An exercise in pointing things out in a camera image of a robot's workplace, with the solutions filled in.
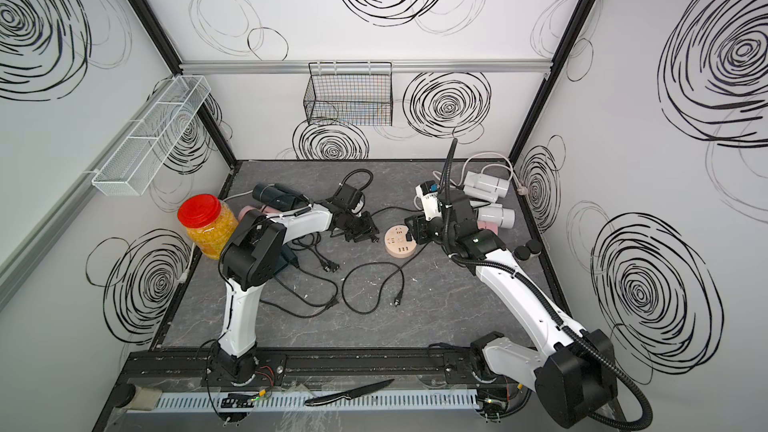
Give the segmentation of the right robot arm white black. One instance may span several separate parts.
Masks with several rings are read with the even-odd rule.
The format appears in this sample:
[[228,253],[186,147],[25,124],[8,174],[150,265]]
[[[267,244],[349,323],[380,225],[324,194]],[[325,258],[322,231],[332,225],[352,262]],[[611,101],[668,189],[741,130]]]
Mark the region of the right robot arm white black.
[[433,181],[415,191],[422,210],[405,221],[413,239],[439,244],[454,264],[491,289],[533,343],[524,347],[489,335],[476,348],[477,372],[484,379],[505,376],[531,390],[563,428],[586,417],[625,431],[648,428],[653,421],[650,401],[617,366],[607,335],[586,330],[549,299],[504,241],[478,226],[463,192]]

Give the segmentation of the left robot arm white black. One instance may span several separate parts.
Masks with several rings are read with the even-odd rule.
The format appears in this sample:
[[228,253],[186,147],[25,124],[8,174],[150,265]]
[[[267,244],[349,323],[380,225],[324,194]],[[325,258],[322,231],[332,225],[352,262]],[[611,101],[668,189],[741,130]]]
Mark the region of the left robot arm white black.
[[257,375],[252,349],[257,342],[260,297],[277,273],[284,246],[335,229],[355,242],[375,241],[378,233],[371,215],[363,210],[363,190],[349,184],[339,185],[330,198],[319,201],[281,184],[258,184],[252,196],[273,211],[247,211],[219,260],[228,289],[222,333],[213,347],[213,367],[235,386],[244,386]]

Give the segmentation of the round beige power strip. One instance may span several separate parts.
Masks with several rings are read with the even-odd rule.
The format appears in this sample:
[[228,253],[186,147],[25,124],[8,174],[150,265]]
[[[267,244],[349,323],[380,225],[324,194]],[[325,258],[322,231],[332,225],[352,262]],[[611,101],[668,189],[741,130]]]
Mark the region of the round beige power strip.
[[397,259],[409,258],[417,249],[416,241],[405,225],[390,227],[385,233],[384,244],[387,253]]

